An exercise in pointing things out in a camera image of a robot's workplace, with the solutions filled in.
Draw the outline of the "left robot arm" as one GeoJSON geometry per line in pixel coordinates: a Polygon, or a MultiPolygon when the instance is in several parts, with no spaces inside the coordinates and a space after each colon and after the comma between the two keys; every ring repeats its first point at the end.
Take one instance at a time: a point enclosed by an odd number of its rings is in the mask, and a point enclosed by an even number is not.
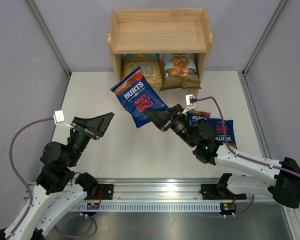
{"type": "Polygon", "coordinates": [[[114,117],[109,112],[93,118],[74,117],[67,144],[49,142],[40,161],[43,168],[33,189],[26,183],[29,199],[17,218],[0,229],[0,240],[43,240],[55,225],[76,204],[83,200],[96,202],[87,210],[99,210],[101,201],[112,200],[113,184],[100,184],[87,172],[79,174],[72,186],[66,186],[76,175],[75,167],[90,140],[98,140],[106,133],[114,117]]]}

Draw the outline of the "light blue cassava chips bag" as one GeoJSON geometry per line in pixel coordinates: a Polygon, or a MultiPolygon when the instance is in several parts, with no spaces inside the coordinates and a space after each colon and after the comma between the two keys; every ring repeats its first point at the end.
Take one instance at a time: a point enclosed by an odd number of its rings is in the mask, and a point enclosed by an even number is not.
{"type": "Polygon", "coordinates": [[[163,53],[162,57],[163,81],[160,91],[201,89],[193,53],[163,53]]]}

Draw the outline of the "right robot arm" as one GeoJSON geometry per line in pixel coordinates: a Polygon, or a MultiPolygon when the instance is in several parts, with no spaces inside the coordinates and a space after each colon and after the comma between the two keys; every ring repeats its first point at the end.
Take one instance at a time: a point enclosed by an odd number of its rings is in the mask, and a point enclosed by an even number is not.
{"type": "Polygon", "coordinates": [[[223,174],[216,189],[220,197],[264,195],[288,208],[300,206],[300,167],[294,159],[260,158],[234,149],[226,141],[217,141],[217,133],[209,120],[202,118],[192,125],[179,104],[167,110],[147,109],[144,113],[162,132],[172,130],[176,133],[194,149],[192,153],[200,162],[246,174],[223,174]]]}

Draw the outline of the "tan kettle chips bag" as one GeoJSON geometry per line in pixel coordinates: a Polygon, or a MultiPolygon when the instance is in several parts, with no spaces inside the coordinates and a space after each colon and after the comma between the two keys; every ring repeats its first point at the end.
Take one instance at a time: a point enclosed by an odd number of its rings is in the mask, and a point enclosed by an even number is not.
{"type": "Polygon", "coordinates": [[[163,83],[160,56],[156,53],[128,53],[123,57],[122,77],[140,66],[141,73],[152,87],[161,87],[163,83]]]}

